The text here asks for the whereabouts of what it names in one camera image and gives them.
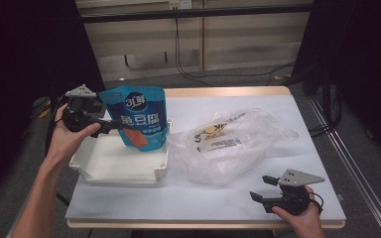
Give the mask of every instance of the blue pouch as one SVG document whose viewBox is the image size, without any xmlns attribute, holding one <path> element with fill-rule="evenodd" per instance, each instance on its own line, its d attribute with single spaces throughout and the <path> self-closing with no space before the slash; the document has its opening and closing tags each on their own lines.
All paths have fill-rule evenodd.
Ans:
<svg viewBox="0 0 381 238">
<path fill-rule="evenodd" d="M 98 93 L 111 118 L 120 121 L 119 134 L 126 146 L 141 152 L 166 143 L 166 95 L 161 87 L 120 86 Z"/>
</svg>

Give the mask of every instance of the black curtain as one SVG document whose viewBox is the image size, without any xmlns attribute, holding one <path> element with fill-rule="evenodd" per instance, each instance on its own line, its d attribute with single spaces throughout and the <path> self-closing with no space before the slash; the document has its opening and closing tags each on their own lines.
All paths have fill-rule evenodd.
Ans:
<svg viewBox="0 0 381 238">
<path fill-rule="evenodd" d="M 0 1 L 0 178 L 15 159 L 32 103 L 81 84 L 104 89 L 73 0 Z"/>
</svg>

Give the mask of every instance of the finger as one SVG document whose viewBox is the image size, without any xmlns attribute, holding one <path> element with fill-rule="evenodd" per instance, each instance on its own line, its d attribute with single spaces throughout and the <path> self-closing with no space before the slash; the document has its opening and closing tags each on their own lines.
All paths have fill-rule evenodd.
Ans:
<svg viewBox="0 0 381 238">
<path fill-rule="evenodd" d="M 55 121 L 61 120 L 62 116 L 64 115 L 64 109 L 67 107 L 67 103 L 65 103 L 62 107 L 60 107 L 57 111 L 57 115 L 55 117 Z"/>
<path fill-rule="evenodd" d="M 315 200 L 314 190 L 311 187 L 309 187 L 308 185 L 305 185 L 305 188 L 309 193 L 309 198 L 312 200 Z"/>
<path fill-rule="evenodd" d="M 287 212 L 285 209 L 279 207 L 279 206 L 273 206 L 272 211 L 280 216 L 283 220 L 290 222 L 293 219 L 293 215 Z"/>
<path fill-rule="evenodd" d="M 101 128 L 100 123 L 93 123 L 91 125 L 88 125 L 84 129 L 82 129 L 78 133 L 79 133 L 80 137 L 83 139 L 83 138 L 90 136 L 93 133 L 97 132 L 100 128 Z"/>
</svg>

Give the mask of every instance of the person's hand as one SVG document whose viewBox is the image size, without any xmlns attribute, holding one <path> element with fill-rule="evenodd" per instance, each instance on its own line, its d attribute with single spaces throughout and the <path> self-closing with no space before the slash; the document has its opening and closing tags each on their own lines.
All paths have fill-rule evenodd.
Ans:
<svg viewBox="0 0 381 238">
<path fill-rule="evenodd" d="M 306 190 L 310 193 L 310 198 L 315 199 L 315 196 L 312 194 L 314 191 L 309 186 L 306 186 Z M 272 211 L 283 220 L 289 222 L 300 238 L 324 237 L 320 226 L 318 207 L 313 202 L 309 204 L 306 211 L 298 216 L 294 216 L 278 206 L 272 207 Z"/>
<path fill-rule="evenodd" d="M 57 125 L 52 136 L 52 141 L 49 146 L 48 154 L 45 162 L 51 163 L 58 168 L 64 168 L 70 158 L 78 150 L 82 141 L 100 129 L 99 123 L 91 124 L 79 132 L 71 132 L 64 124 L 61 118 L 64 115 L 66 104 L 58 109 L 55 121 Z"/>
</svg>

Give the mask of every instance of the person's arm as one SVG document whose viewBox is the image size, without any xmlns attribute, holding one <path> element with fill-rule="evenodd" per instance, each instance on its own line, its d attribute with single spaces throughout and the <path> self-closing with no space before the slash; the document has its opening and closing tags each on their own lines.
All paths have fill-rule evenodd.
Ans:
<svg viewBox="0 0 381 238">
<path fill-rule="evenodd" d="M 58 121 L 48 154 L 39 168 L 27 204 L 11 237 L 52 237 L 55 215 L 57 185 L 62 170 L 78 149 L 84 138 L 100 128 L 100 124 L 89 125 L 80 132 L 72 133 L 60 119 L 61 107 L 56 115 Z"/>
<path fill-rule="evenodd" d="M 306 190 L 310 193 L 311 199 L 315 199 L 313 190 L 306 186 Z M 280 216 L 283 220 L 290 223 L 294 231 L 300 238 L 323 238 L 323 230 L 320 225 L 318 207 L 311 202 L 302 214 L 294 216 L 281 207 L 274 206 L 272 211 Z"/>
</svg>

